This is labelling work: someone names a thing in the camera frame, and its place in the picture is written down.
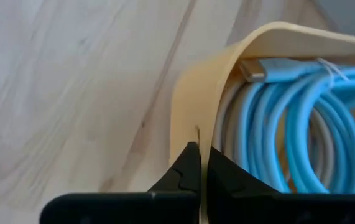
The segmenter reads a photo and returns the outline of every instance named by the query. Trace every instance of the wood grain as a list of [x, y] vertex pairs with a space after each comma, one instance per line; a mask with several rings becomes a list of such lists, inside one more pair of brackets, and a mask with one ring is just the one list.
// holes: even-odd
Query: wood grain
[[148, 189], [168, 167], [179, 74], [262, 24], [319, 16], [303, 19], [307, 8], [304, 0], [0, 1], [0, 223], [37, 222], [66, 192]]

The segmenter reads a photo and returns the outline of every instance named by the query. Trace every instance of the bent plywood holder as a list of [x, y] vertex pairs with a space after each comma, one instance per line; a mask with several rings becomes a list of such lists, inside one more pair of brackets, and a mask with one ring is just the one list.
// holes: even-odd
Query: bent plywood holder
[[195, 141], [200, 146], [202, 165], [206, 166], [223, 90], [234, 79], [242, 78], [237, 62], [244, 58], [270, 57], [322, 57], [334, 63], [355, 64], [355, 37], [273, 22], [189, 68], [177, 82], [173, 94], [169, 164], [174, 163], [187, 142]]

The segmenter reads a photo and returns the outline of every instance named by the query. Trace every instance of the cable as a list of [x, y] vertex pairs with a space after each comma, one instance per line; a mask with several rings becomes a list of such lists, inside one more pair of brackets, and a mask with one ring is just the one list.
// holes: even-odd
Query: cable
[[[225, 135], [219, 147], [254, 177], [290, 192], [275, 149], [285, 113], [285, 150], [297, 191], [355, 194], [355, 121], [349, 112], [355, 108], [355, 67], [284, 58], [259, 63], [263, 82], [246, 83], [223, 106], [231, 112], [223, 110], [218, 126], [225, 130], [214, 133]], [[309, 154], [316, 159], [310, 162]]]

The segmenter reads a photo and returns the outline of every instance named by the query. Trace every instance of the cable coil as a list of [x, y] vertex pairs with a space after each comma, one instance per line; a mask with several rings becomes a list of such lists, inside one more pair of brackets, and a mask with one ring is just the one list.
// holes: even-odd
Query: cable coil
[[[213, 146], [281, 192], [355, 194], [355, 67], [324, 60], [259, 60], [262, 82], [232, 84], [223, 94]], [[288, 172], [276, 149], [285, 126]]]

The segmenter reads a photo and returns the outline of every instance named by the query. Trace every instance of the blue cable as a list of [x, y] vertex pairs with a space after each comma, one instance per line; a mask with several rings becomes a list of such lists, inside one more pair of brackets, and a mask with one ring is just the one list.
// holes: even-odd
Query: blue cable
[[[241, 102], [235, 151], [239, 165], [281, 192], [290, 192], [275, 148], [279, 120], [286, 111], [285, 150], [298, 192], [355, 194], [355, 67], [339, 67], [349, 80], [330, 74], [318, 62], [260, 60], [264, 83], [251, 83]], [[334, 139], [335, 165], [327, 189], [308, 157], [311, 111], [322, 115]]]

